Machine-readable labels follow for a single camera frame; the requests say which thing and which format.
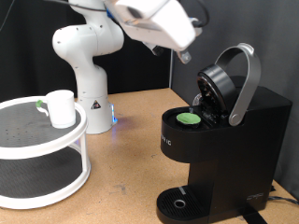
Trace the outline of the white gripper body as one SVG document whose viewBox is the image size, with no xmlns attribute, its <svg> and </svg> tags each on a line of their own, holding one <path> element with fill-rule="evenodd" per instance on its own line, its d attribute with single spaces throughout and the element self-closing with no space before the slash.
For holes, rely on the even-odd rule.
<svg viewBox="0 0 299 224">
<path fill-rule="evenodd" d="M 134 40 L 182 51 L 196 36 L 177 0 L 120 0 L 119 13 L 122 28 Z"/>
</svg>

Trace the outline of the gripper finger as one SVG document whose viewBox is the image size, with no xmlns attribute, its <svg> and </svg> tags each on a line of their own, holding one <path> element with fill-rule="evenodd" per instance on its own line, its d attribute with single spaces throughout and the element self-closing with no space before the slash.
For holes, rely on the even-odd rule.
<svg viewBox="0 0 299 224">
<path fill-rule="evenodd" d="M 164 53 L 164 49 L 160 46 L 151 44 L 151 43 L 147 43 L 145 42 L 144 45 L 150 49 L 150 51 L 155 55 L 155 56 L 161 56 Z"/>
<path fill-rule="evenodd" d="M 186 49 L 178 51 L 177 56 L 183 64 L 187 64 L 192 59 L 191 54 Z"/>
</svg>

